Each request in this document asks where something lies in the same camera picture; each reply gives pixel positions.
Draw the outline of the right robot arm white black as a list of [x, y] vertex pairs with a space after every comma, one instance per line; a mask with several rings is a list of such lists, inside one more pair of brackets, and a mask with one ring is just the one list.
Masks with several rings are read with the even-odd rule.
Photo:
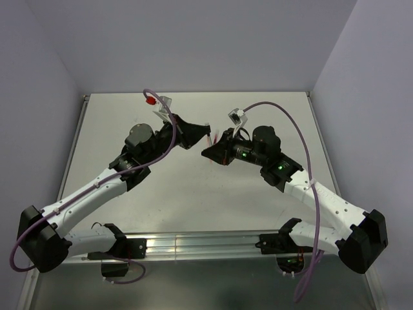
[[276, 233], [261, 234], [256, 247], [262, 254], [310, 252], [317, 248], [334, 254], [352, 271], [364, 274], [388, 245], [385, 217], [377, 210], [367, 212], [345, 201], [324, 185], [311, 180], [308, 172], [281, 151], [281, 140], [271, 126], [254, 129], [252, 139], [224, 131], [221, 139], [202, 151], [202, 156], [227, 166], [241, 160], [260, 166], [261, 177], [271, 186], [314, 211], [331, 225], [317, 228], [292, 218]]

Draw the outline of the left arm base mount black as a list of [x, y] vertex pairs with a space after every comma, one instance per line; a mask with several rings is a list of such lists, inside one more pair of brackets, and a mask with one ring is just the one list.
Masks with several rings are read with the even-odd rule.
[[[139, 281], [146, 274], [146, 267], [138, 262], [146, 256], [146, 239], [124, 239], [116, 242], [114, 246], [107, 252], [92, 252], [87, 254], [88, 260], [115, 260], [115, 263], [101, 263], [101, 274], [106, 280], [114, 283], [129, 283]], [[120, 280], [124, 278], [127, 272], [132, 270], [132, 267], [139, 267], [141, 274], [133, 280]]]

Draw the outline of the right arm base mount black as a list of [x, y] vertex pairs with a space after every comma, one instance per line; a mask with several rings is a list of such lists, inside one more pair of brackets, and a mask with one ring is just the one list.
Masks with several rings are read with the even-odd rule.
[[286, 234], [260, 234], [255, 248], [262, 255], [276, 255], [277, 266], [282, 273], [296, 274], [304, 269], [306, 249], [296, 245]]

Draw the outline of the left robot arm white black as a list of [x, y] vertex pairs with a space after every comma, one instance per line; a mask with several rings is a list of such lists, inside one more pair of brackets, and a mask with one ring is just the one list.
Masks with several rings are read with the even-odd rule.
[[113, 224], [85, 234], [73, 228], [110, 200], [131, 191], [175, 146], [190, 149], [210, 134], [209, 125], [187, 123], [177, 114], [154, 131], [146, 123], [134, 125], [120, 155], [90, 183], [49, 206], [27, 207], [20, 215], [17, 247], [41, 273], [55, 269], [66, 258], [103, 252], [118, 258], [125, 252], [126, 236]]

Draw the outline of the orange pen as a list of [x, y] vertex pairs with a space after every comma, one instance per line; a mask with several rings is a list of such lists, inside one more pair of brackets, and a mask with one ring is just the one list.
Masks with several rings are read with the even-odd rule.
[[211, 138], [211, 136], [210, 136], [210, 134], [207, 134], [206, 135], [207, 137], [207, 147], [209, 148], [209, 147], [211, 147], [212, 145], [213, 145], [213, 143], [212, 143], [212, 138]]

